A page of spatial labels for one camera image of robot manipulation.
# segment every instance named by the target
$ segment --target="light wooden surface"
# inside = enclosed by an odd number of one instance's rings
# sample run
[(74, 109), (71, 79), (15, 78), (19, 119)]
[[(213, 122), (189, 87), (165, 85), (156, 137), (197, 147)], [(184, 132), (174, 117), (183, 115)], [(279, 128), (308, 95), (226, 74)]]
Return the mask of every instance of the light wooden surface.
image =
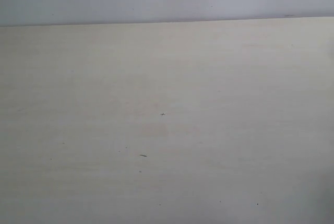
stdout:
[(0, 223), (333, 223), (333, 46), (334, 18), (0, 28)]

